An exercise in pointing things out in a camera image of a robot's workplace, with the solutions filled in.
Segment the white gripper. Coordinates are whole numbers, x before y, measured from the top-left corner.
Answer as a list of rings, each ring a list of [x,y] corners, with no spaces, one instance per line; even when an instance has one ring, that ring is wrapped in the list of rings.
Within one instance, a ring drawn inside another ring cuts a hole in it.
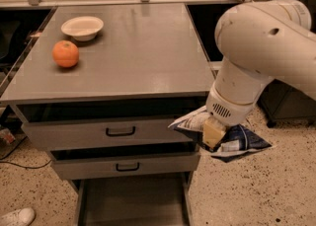
[[[202,142],[213,149],[226,134],[226,126],[243,122],[256,100],[257,93],[251,89],[214,83],[206,100],[206,109],[215,118],[210,117],[203,123]]]

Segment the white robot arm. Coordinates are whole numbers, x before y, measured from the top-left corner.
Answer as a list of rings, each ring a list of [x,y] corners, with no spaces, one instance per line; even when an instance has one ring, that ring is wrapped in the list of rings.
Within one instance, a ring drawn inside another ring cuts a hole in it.
[[[311,14],[298,0],[242,3],[221,16],[214,38],[223,59],[205,105],[204,144],[215,148],[274,79],[316,99],[316,35],[310,29]]]

